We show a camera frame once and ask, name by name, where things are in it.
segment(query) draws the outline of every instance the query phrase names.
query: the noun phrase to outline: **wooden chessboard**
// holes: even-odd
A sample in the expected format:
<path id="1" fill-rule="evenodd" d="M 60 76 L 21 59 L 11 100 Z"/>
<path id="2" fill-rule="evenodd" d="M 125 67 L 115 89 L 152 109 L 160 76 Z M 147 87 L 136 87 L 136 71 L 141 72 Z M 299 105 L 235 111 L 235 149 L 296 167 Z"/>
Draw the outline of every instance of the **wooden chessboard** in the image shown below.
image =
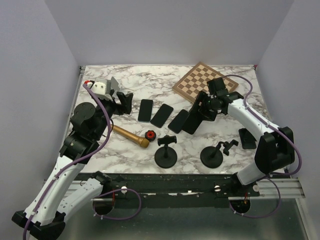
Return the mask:
<path id="1" fill-rule="evenodd" d="M 172 89 L 180 96 L 194 103 L 200 91 L 209 93 L 207 82 L 219 77 L 223 77 L 220 72 L 202 62 L 199 62 L 186 75 L 184 75 Z M 228 77 L 224 78 L 223 81 L 229 93 L 233 92 L 239 85 Z"/>

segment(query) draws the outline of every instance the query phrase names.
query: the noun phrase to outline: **white marble tabletop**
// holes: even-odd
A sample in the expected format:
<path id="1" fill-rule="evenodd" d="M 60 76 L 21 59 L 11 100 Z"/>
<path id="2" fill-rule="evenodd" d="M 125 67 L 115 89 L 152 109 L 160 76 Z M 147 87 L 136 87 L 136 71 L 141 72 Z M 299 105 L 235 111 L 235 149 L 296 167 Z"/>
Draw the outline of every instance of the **white marble tabletop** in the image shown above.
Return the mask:
<path id="1" fill-rule="evenodd" d="M 114 124 L 136 135 L 144 136 L 147 130 L 154 130 L 158 137 L 176 135 L 177 144 L 170 144 L 175 149 L 178 160 L 169 169 L 156 165 L 154 155 L 159 148 L 157 141 L 151 142 L 148 148 L 141 148 L 130 140 L 112 132 L 109 142 L 83 169 L 83 173 L 101 171 L 104 173 L 144 173 L 144 174 L 232 174 L 254 161 L 256 150 L 242 149 L 238 130 L 243 126 L 231 116 L 219 114 L 214 122 L 203 121 L 193 135 L 184 131 L 175 134 L 168 129 L 168 124 L 181 109 L 189 110 L 190 102 L 172 90 L 173 85 L 193 66 L 177 65 L 115 65 L 87 66 L 83 81 L 94 78 L 111 79 L 114 77 L 122 90 L 133 93 L 132 112 L 130 115 L 113 115 Z M 237 74 L 248 78 L 253 84 L 253 92 L 248 98 L 257 111 L 268 116 L 253 66 L 212 66 L 224 75 Z M 249 85 L 241 79 L 232 78 L 239 83 L 236 91 L 244 95 Z M 152 99 L 152 116 L 162 104 L 173 107 L 173 113 L 162 128 L 151 123 L 138 122 L 141 99 Z M 76 105 L 94 101 L 81 87 Z M 215 146 L 219 141 L 239 141 L 239 146 L 230 149 L 229 156 L 223 155 L 221 166 L 207 168 L 200 160 L 200 152 L 207 146 Z"/>

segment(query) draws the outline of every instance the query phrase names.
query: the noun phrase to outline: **gray wall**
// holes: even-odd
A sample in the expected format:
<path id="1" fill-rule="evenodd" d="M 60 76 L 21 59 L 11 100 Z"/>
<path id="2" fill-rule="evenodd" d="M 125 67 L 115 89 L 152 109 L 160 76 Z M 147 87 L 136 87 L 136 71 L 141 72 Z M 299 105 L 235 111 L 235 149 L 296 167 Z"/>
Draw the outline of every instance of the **gray wall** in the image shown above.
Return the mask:
<path id="1" fill-rule="evenodd" d="M 17 240 L 11 217 L 55 164 L 79 69 L 43 0 L 5 1 L 0 12 L 0 239 Z"/>
<path id="2" fill-rule="evenodd" d="M 319 10 L 319 0 L 293 3 L 259 63 L 257 76 L 274 121 L 293 129 L 303 157 L 298 176 L 320 236 Z"/>
<path id="3" fill-rule="evenodd" d="M 293 0 L 45 0 L 75 59 L 257 64 Z"/>

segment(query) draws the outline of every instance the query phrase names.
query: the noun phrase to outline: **round base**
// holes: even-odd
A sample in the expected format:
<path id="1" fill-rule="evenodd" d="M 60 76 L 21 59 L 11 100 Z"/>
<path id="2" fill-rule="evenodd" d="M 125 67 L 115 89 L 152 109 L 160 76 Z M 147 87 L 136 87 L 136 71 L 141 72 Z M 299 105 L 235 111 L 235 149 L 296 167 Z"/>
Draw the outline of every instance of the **round base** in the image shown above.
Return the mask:
<path id="1" fill-rule="evenodd" d="M 94 211 L 99 215 L 107 215 L 114 209 L 112 201 L 92 201 L 92 207 L 94 208 Z"/>
<path id="2" fill-rule="evenodd" d="M 249 200 L 247 200 L 246 203 L 244 200 L 232 200 L 230 201 L 230 204 L 233 207 L 233 209 L 240 214 L 245 214 L 246 212 L 248 212 L 251 206 Z"/>
<path id="3" fill-rule="evenodd" d="M 214 146 L 207 146 L 205 147 L 200 153 L 200 159 L 203 165 L 210 169 L 216 169 L 222 164 L 224 156 L 222 152 L 219 150 L 216 152 L 214 157 L 211 157 L 211 154 L 216 149 Z"/>
<path id="4" fill-rule="evenodd" d="M 173 167 L 177 162 L 178 156 L 176 151 L 168 147 L 168 157 L 165 157 L 165 147 L 160 147 L 154 155 L 155 163 L 163 169 L 169 169 Z"/>

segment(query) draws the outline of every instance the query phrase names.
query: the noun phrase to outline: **black smartphone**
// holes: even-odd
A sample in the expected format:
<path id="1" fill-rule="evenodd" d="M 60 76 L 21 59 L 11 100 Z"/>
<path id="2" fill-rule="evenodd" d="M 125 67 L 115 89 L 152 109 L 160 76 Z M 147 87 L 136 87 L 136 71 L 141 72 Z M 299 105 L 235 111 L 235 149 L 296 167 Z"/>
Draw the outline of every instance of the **black smartphone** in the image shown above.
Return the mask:
<path id="1" fill-rule="evenodd" d="M 188 114 L 187 110 L 182 109 L 172 122 L 170 122 L 168 128 L 176 134 L 180 133 L 187 120 Z"/>
<path id="2" fill-rule="evenodd" d="M 154 101 L 150 99 L 142 99 L 138 115 L 138 122 L 149 123 L 151 120 L 152 107 Z"/>
<path id="3" fill-rule="evenodd" d="M 173 110 L 173 107 L 167 104 L 162 104 L 162 106 L 153 116 L 150 123 L 158 128 L 162 128 L 162 126 L 165 124 Z"/>

